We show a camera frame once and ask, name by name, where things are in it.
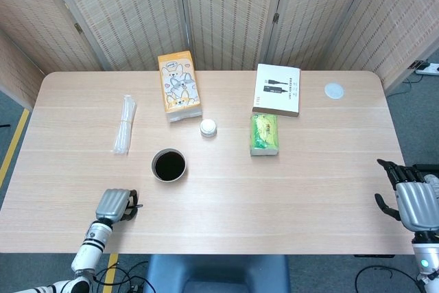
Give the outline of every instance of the green tissue pack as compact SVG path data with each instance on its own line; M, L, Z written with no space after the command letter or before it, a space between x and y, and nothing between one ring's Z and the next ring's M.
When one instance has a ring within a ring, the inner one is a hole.
M277 116L254 114L250 120L250 154L274 156L279 152Z

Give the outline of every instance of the power strip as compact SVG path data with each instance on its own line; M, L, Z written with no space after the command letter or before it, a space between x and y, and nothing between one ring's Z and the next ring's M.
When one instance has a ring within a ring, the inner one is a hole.
M430 63L430 65L424 70L415 70L414 73L417 73L418 75L439 75L439 64Z

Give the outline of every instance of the white bottle cap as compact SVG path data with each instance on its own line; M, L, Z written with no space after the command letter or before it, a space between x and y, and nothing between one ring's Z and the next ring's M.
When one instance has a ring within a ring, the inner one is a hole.
M217 124L212 119L205 119L200 124L203 137L214 137L217 134Z
M336 82L330 82L324 87L324 92L326 95L328 95L331 99L341 99L344 95L344 89L343 86L336 83Z

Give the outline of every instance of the product box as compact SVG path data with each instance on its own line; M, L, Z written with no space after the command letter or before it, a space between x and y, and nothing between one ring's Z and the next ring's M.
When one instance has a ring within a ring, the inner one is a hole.
M300 69L258 65L253 112L299 116Z
M250 155L274 156L279 152L277 116L257 113L250 120Z
M165 112L169 121L202 114L190 51L158 57Z

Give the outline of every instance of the yellow tape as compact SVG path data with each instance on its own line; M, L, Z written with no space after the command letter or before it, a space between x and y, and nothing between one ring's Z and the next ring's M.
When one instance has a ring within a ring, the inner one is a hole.
M5 179L9 165L11 164L11 160L12 157L14 156L16 146L17 144L19 144L19 139L21 137L21 133L23 133L23 129L25 127L27 117L29 117L29 111L28 109L24 109L23 113L21 114L19 124L16 126L15 133L14 136L12 137L8 151L6 152L5 158L3 159L3 163L1 164L0 167L0 188L3 184L3 180Z
M108 267L111 267L117 262L119 255L118 254L110 254L110 259L108 259ZM107 271L107 275L105 276L105 283L113 284L115 281L116 269L110 269ZM104 290L102 293L111 293L112 286L104 286Z

